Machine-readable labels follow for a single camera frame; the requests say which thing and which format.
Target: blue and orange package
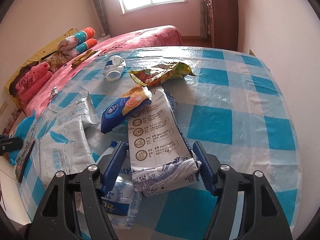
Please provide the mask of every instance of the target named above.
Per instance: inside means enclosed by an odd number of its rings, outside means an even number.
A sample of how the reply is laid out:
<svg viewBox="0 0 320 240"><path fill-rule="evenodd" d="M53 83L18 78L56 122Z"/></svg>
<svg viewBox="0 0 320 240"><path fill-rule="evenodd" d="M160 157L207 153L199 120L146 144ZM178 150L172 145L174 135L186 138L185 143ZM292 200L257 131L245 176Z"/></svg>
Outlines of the blue and orange package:
<svg viewBox="0 0 320 240"><path fill-rule="evenodd" d="M102 113L101 132L108 133L144 106L151 104L152 93L145 86L136 86L114 101Z"/></svg>

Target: white plastic bottle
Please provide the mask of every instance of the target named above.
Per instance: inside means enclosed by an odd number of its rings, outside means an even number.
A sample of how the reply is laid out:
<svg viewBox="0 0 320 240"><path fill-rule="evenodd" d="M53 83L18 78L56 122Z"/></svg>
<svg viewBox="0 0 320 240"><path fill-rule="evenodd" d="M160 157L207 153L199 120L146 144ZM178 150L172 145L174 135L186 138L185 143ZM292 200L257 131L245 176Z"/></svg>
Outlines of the white plastic bottle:
<svg viewBox="0 0 320 240"><path fill-rule="evenodd" d="M103 69L103 75L106 80L113 82L121 77L126 64L122 57L118 55L111 56Z"/></svg>

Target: pink blanket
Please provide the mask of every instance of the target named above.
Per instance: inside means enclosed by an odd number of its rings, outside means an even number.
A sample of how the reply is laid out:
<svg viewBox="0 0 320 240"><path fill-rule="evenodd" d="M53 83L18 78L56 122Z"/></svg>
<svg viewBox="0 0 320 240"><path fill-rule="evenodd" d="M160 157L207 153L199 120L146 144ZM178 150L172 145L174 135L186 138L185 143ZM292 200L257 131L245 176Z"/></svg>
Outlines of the pink blanket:
<svg viewBox="0 0 320 240"><path fill-rule="evenodd" d="M29 89L24 91L20 97L20 101L23 105L29 103L29 101L41 90L44 84L52 77L52 72L47 71L47 73L41 77L36 83L34 83Z"/></svg>
<svg viewBox="0 0 320 240"><path fill-rule="evenodd" d="M30 71L28 71L16 84L16 90L18 95L21 95L24 91L29 89L34 83L36 83L40 78L42 78L49 69L49 64L47 62L39 63L33 66Z"/></svg>
<svg viewBox="0 0 320 240"><path fill-rule="evenodd" d="M92 47L93 50L97 50L98 52L78 67L75 69L71 68L72 61L70 61L67 65L62 66L56 73L54 73L52 78L41 88L37 95L31 99L28 105L24 108L24 111L27 116L30 116L32 115L33 110L35 110L36 117L38 117L49 104L49 96L52 88L57 87L58 91L60 91L75 74L93 61L99 53L145 47L181 45L181 35L177 28L172 25L126 33L106 41L99 42L97 45Z"/></svg>

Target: silver screw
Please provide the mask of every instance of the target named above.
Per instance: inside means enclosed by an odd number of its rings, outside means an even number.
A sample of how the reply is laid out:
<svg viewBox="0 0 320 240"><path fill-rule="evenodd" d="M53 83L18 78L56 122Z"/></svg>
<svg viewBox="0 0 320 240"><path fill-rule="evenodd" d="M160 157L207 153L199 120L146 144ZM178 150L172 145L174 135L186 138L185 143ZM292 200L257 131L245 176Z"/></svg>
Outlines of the silver screw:
<svg viewBox="0 0 320 240"><path fill-rule="evenodd" d="M263 173L261 171L256 171L254 174L259 178L263 176Z"/></svg>
<svg viewBox="0 0 320 240"><path fill-rule="evenodd" d="M221 165L220 168L221 168L223 171L228 171L228 170L230 170L230 167L229 167L228 165L226 165L226 164Z"/></svg>
<svg viewBox="0 0 320 240"><path fill-rule="evenodd" d="M63 171L58 171L58 172L56 173L56 176L57 176L58 178L61 178L61 177L63 176Z"/></svg>
<svg viewBox="0 0 320 240"><path fill-rule="evenodd" d="M88 170L89 171L96 171L97 170L97 165L90 165L89 167L88 167Z"/></svg>

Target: table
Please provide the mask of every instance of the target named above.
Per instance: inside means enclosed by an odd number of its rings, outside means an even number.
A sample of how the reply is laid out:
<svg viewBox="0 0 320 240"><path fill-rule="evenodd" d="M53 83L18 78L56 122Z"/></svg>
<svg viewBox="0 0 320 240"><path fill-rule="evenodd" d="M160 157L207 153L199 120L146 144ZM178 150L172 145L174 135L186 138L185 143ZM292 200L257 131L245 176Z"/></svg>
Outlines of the table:
<svg viewBox="0 0 320 240"><path fill-rule="evenodd" d="M178 102L176 120L190 144L200 140L206 151L221 163L240 172L261 170L284 209L291 230L295 225L301 197L301 165L297 137L284 97L269 69L259 59L238 52L197 48L158 47L118 52L126 61L121 79L107 82L103 67L111 55L98 57L58 93L38 119L36 136L45 122L90 92L98 117L135 83L128 71L163 62L182 61L196 75L169 80L165 90ZM128 141L127 124L108 134L100 126L86 129L93 155L100 155L112 140ZM44 193L38 177L38 140L27 163L20 196L33 218ZM136 223L129 231L117 232L120 239L202 239L216 198L203 182L143 198ZM240 226L243 194L239 193L232 237Z"/></svg>

